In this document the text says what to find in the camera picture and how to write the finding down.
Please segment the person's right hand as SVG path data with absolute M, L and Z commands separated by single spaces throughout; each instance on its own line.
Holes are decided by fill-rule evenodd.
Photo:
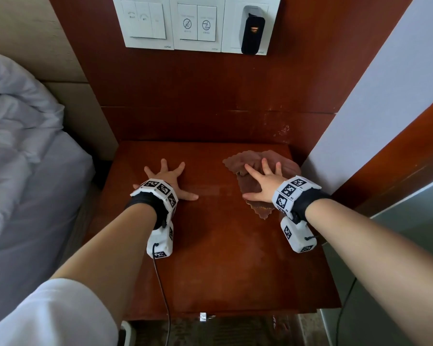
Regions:
M 261 187 L 261 192 L 265 194 L 265 203 L 271 203 L 274 191 L 287 179 L 282 174 L 282 164 L 277 162 L 273 175 L 264 175 L 256 171 L 248 164 L 244 164 L 246 171 L 254 178 Z

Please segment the person's left hand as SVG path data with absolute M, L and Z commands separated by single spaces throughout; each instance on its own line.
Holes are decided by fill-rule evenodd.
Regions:
M 144 167 L 144 172 L 148 176 L 148 179 L 160 179 L 165 181 L 167 184 L 169 184 L 175 191 L 176 195 L 178 196 L 178 190 L 182 190 L 178 185 L 178 178 L 183 173 L 185 169 L 185 162 L 181 162 L 178 168 L 174 170 L 169 170 L 167 165 L 167 172 L 166 173 L 153 173 L 151 169 L 148 166 Z

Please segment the brown cleaning cloth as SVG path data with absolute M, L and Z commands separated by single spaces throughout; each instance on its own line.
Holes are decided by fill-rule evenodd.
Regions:
M 263 158 L 267 160 L 273 172 L 275 171 L 276 163 L 280 162 L 282 174 L 287 179 L 301 175 L 301 170 L 297 163 L 272 150 L 263 152 L 243 151 L 223 160 L 225 167 L 233 174 L 236 174 L 238 185 L 243 194 L 261 192 L 260 184 L 248 173 L 244 165 L 248 164 L 259 173 L 263 173 L 261 163 Z

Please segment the person's left forearm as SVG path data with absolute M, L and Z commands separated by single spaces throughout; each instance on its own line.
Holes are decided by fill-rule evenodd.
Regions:
M 51 276 L 77 281 L 98 296 L 120 327 L 133 297 L 156 212 L 138 203 L 125 209 Z

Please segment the person's right forearm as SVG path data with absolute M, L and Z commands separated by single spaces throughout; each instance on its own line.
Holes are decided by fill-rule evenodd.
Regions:
M 408 338 L 433 346 L 433 255 L 332 199 L 305 215 Z

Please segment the white marker wristband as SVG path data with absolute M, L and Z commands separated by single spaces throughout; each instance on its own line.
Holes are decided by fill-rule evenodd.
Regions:
M 149 179 L 143 182 L 130 194 L 130 197 L 134 197 L 141 193 L 151 193 L 162 200 L 168 212 L 175 211 L 179 201 L 173 187 L 160 179 Z
M 292 218 L 294 202 L 303 192 L 310 189 L 321 190 L 322 187 L 302 176 L 294 176 L 284 181 L 274 191 L 271 201 L 277 210 Z

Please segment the brown wooden nightstand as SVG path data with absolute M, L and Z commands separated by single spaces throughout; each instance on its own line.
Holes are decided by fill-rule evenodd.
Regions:
M 132 185 L 148 179 L 145 166 L 157 172 L 162 158 L 172 169 L 185 162 L 179 185 L 199 199 L 179 201 L 172 220 L 173 253 L 156 260 L 173 318 L 341 307 L 322 247 L 295 253 L 281 230 L 279 212 L 262 220 L 244 201 L 223 160 L 247 150 L 292 158 L 282 144 L 121 142 L 84 242 L 124 209 Z

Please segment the white duvet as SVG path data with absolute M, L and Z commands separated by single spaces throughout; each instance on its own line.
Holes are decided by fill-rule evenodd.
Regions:
M 68 164 L 69 175 L 94 174 L 92 157 L 63 131 L 64 106 L 44 84 L 14 60 L 0 54 L 0 237 L 18 208 L 36 168 L 60 137 L 56 159 Z

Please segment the grey bed sheet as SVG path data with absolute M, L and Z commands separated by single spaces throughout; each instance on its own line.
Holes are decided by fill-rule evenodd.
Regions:
M 80 248 L 100 189 L 27 187 L 0 237 L 0 321 Z

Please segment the white socket panel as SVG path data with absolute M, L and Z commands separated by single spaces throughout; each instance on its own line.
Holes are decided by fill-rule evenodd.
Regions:
M 244 6 L 258 6 L 264 11 L 265 27 L 257 55 L 265 56 L 281 0 L 226 0 L 223 22 L 222 52 L 242 54 L 239 40 Z

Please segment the white shirt sleeve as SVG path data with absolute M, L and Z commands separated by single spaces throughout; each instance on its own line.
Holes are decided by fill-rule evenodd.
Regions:
M 117 346 L 119 329 L 85 285 L 50 279 L 0 321 L 0 346 Z

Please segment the beige padded headboard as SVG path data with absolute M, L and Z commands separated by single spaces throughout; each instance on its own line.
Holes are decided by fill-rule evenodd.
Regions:
M 113 160 L 118 142 L 49 0 L 0 0 L 0 54 L 65 106 L 64 127 L 86 151 Z

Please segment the white two-button switch panel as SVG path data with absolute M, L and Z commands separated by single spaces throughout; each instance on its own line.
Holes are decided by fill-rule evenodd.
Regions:
M 221 52 L 225 0 L 169 0 L 175 50 Z

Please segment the white three-button switch panel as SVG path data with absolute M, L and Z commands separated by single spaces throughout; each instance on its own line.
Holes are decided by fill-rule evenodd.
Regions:
M 128 48 L 174 50 L 169 0 L 113 0 Z

